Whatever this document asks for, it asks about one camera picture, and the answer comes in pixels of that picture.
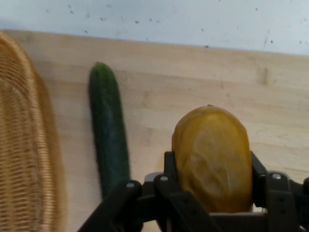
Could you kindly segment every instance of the wicker basket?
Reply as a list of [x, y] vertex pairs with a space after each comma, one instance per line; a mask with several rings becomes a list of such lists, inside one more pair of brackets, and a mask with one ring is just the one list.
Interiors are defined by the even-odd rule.
[[55, 154], [47, 91], [25, 52], [0, 31], [0, 231], [59, 227]]

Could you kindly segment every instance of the cucumber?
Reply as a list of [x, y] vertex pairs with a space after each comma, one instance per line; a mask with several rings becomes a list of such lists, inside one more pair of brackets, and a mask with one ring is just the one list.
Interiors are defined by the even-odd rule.
[[106, 64], [97, 63], [91, 70], [89, 99], [103, 198], [119, 182], [130, 180], [120, 93], [115, 76]]

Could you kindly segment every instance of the white wall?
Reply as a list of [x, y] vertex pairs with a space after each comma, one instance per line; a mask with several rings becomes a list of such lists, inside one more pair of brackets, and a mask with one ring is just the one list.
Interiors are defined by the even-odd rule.
[[309, 54], [307, 0], [1, 0], [0, 28]]

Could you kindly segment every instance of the wood grain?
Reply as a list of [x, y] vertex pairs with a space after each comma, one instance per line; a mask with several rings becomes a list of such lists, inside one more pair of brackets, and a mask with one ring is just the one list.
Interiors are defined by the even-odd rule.
[[[201, 105], [236, 115], [271, 170], [309, 176], [309, 57], [8, 31], [50, 91], [58, 126], [69, 220], [76, 231], [100, 202], [87, 82], [96, 61], [120, 85], [132, 177], [163, 170], [178, 120]], [[144, 231], [153, 231], [152, 226]]]

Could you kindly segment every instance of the yellow squash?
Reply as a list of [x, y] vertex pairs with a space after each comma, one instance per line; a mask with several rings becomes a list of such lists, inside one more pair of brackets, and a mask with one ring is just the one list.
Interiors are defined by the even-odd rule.
[[245, 212], [252, 205], [252, 164], [246, 129], [228, 111], [197, 108], [172, 137], [178, 179], [208, 212]]

